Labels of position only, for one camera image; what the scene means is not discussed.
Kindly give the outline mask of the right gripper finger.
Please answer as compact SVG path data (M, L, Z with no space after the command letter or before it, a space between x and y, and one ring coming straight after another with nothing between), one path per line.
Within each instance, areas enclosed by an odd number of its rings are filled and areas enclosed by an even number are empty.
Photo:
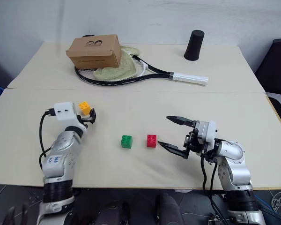
M183 159L188 159L189 153L190 153L190 148L189 146L186 146L185 150L180 150L177 146L158 141L159 145L161 145L164 149L166 149L168 152L180 156Z
M185 125L185 126L188 126L188 127L192 127L194 128L195 127L195 121L194 120L190 120L190 119L187 119L187 118L184 118L184 117L180 117L180 116L167 116L166 119L176 123L176 124L179 124L179 125Z

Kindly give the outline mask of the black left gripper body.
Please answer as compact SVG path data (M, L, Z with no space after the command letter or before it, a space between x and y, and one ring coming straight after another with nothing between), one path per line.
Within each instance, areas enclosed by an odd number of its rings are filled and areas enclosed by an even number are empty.
M87 123L94 123L94 119L92 117L83 118L82 116L77 115L77 119L82 125L85 126L85 128L88 128Z

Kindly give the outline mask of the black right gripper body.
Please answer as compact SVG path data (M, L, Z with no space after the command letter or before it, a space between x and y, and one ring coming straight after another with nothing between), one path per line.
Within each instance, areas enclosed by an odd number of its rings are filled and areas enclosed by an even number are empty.
M185 137L185 155L188 156L190 151L192 151L199 156L202 156L207 152L208 148L206 138L209 122L186 120L184 125L193 128L193 130Z

